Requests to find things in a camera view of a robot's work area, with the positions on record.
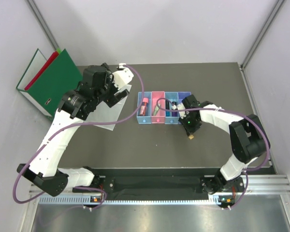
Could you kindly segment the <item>light blue drawer bin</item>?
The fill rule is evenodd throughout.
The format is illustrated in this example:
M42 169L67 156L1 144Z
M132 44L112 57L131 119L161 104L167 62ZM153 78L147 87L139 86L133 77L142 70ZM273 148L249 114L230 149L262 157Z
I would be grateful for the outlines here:
M172 105L172 102L175 102L175 104L178 104L179 98L177 92L165 92L165 98L170 101L170 104ZM178 124L178 117L172 117L172 112L169 117L165 117L165 124L172 124L177 125Z
M137 112L137 121L139 124L151 124L152 116L152 94L151 92L144 92L144 97L142 98L142 93L138 92L138 103L137 106L141 106Z

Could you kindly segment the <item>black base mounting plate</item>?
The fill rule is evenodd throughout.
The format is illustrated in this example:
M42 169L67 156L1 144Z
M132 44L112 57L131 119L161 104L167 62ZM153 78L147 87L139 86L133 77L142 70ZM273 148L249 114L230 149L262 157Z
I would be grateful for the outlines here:
M218 168L110 168L94 169L104 180L103 186L112 191L122 189L191 189L196 192L216 193L244 190L241 177L225 181Z

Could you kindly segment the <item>purple drawer bin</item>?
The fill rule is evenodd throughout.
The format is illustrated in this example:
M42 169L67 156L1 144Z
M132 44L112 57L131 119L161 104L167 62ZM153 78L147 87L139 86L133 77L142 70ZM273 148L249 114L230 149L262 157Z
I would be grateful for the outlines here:
M178 93L178 97L179 97L179 102L178 104L182 103L182 100L187 97L187 96L190 96L191 95L191 92L179 92ZM179 117L180 118L185 118L187 115L185 112L179 112Z

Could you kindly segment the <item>green lever arch binder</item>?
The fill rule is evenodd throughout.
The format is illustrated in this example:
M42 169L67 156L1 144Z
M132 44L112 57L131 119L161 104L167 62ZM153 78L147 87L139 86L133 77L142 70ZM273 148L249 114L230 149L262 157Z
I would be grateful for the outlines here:
M77 87L82 75L67 50L64 49L31 88L25 91L26 85L47 60L48 58L37 49L20 78L16 89L43 115L53 119L62 96L67 91Z

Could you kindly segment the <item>blue capped black highlighter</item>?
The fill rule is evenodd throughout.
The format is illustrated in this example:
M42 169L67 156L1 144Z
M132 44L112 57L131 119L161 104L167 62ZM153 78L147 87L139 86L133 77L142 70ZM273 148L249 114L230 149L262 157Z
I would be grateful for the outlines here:
M166 111L166 117L169 117L171 115L171 112L169 110L171 110L171 104L168 100L165 101L165 109Z

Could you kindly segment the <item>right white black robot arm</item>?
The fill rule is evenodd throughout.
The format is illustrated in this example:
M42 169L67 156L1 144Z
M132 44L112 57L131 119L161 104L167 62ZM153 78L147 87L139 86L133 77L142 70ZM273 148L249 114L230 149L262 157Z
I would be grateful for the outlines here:
M270 142L255 114L244 116L227 113L211 102L197 101L194 95L185 97L172 109L179 110L179 122L189 138L193 137L203 122L230 135L232 155L214 177L203 181L204 191L209 194L228 191L241 172L270 149Z

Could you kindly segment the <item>red folder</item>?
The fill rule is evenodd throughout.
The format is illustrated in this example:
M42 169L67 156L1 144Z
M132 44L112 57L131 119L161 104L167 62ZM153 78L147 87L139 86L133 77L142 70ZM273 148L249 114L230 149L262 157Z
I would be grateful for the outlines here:
M25 91L29 90L31 86L38 80L38 78L43 74L43 72L48 68L48 66L57 58L60 52L55 51L46 61L46 63L41 67L41 69L37 72L37 74L33 77L33 79L26 85L24 88Z

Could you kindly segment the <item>green highlighter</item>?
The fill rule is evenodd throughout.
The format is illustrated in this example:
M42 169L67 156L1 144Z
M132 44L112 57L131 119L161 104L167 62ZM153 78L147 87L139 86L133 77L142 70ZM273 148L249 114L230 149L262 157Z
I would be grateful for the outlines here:
M160 103L157 103L154 110L153 110L152 116L156 116L159 110L160 110Z

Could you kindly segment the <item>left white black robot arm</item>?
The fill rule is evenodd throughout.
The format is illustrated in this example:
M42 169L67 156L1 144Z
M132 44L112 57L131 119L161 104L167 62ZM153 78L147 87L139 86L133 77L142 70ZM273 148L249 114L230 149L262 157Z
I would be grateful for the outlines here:
M89 167L62 169L58 168L58 164L81 124L85 123L101 102L111 108L128 96L129 91L124 86L133 77L124 63L119 64L115 72L111 72L106 63L84 69L83 78L77 87L67 91L60 100L38 155L29 165L19 164L17 172L53 197L65 189L78 186L91 192L96 191L100 180Z

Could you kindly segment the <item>aluminium corner post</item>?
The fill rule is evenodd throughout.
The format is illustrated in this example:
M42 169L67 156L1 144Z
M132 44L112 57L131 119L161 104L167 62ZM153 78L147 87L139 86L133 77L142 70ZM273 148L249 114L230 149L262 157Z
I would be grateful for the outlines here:
M26 4L28 5L29 9L31 10L32 14L34 15L35 19L37 20L38 24L40 25L42 31L44 32L45 36L47 37L48 41L50 42L52 48L57 50L60 48L59 44L57 43L50 27L48 26L42 12L40 11L37 3L34 0L25 0Z
M279 14L280 10L282 9L283 5L285 4L285 0L276 0L274 6L270 10L269 15L266 17L265 22L263 23L260 31L258 32L252 46L250 47L247 55L245 56L242 64L239 66L241 71L244 71L248 64L250 63L251 59L253 58L255 52L257 51L258 47L262 43L266 33L268 32L269 28L273 24L274 20L276 19L277 15Z

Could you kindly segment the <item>right aluminium corner post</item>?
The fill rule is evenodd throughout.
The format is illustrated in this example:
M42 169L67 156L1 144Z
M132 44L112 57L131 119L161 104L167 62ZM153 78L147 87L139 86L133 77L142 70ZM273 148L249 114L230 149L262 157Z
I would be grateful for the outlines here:
M274 6L270 10L269 15L266 17L265 22L263 23L260 31L258 32L252 46L250 47L247 55L245 56L242 64L239 66L241 71L244 71L248 64L250 63L251 59L253 58L255 52L257 51L258 47L262 43L266 33L268 32L269 28L273 24L274 20L276 19L277 15L279 14L280 10L282 9L283 5L285 4L285 0L276 0Z

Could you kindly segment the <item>left aluminium corner post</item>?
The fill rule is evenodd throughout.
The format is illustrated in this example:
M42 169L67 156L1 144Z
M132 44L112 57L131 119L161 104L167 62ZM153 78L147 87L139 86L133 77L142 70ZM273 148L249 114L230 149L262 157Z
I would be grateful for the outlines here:
M37 3L34 0L25 0L26 4L28 5L29 9L31 10L32 14L34 15L35 19L37 20L38 24L40 25L42 31L44 32L45 36L47 37L48 41L50 42L52 48L57 50L60 48L59 44L57 43L50 27L48 26L42 12L40 11Z

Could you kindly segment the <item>clear mesh zipper pouch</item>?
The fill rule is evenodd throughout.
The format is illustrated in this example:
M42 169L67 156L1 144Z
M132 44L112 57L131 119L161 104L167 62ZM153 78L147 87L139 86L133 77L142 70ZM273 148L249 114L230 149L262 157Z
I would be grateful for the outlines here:
M86 122L113 122L118 121L124 104L127 100L127 96L115 104L113 107L109 107L105 102L101 102L94 112L91 112Z

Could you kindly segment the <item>pink drawer bin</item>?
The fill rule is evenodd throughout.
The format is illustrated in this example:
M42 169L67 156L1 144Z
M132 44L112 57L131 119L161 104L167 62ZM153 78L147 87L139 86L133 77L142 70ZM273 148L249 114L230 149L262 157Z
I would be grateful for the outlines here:
M165 108L165 92L164 91L152 91L152 124L164 124L165 123L165 111L160 108Z

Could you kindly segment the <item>pink capped crayon tube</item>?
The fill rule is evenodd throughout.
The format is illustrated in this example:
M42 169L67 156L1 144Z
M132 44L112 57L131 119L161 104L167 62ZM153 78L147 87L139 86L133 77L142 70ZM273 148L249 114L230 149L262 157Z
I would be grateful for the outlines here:
M146 116L148 104L149 104L149 98L144 97L141 104L141 108L140 108L140 114L139 114L140 116Z

